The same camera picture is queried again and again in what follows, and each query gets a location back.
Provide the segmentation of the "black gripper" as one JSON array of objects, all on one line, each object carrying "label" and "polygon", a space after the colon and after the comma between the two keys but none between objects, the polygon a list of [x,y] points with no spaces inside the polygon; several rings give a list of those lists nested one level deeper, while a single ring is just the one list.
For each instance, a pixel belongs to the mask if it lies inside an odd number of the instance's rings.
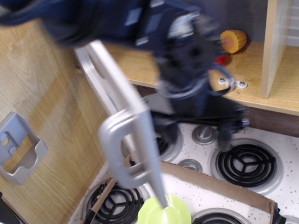
[{"label": "black gripper", "polygon": [[213,90],[208,77],[189,89],[170,92],[164,81],[147,96],[155,132],[174,144],[182,123],[218,127],[218,145],[222,152],[232,149],[232,135],[248,124],[246,108],[224,97],[230,90]]}]

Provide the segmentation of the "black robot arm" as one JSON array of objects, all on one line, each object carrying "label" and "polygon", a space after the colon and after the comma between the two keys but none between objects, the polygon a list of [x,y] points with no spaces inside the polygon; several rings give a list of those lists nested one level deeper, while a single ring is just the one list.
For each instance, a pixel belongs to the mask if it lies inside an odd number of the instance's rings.
[{"label": "black robot arm", "polygon": [[169,110],[153,109],[155,130],[174,142],[181,122],[216,126],[222,152],[232,149],[244,107],[213,90],[209,70],[223,53],[212,19],[181,0],[0,0],[0,25],[39,19],[52,38],[70,47],[94,40],[152,53],[160,96]]}]

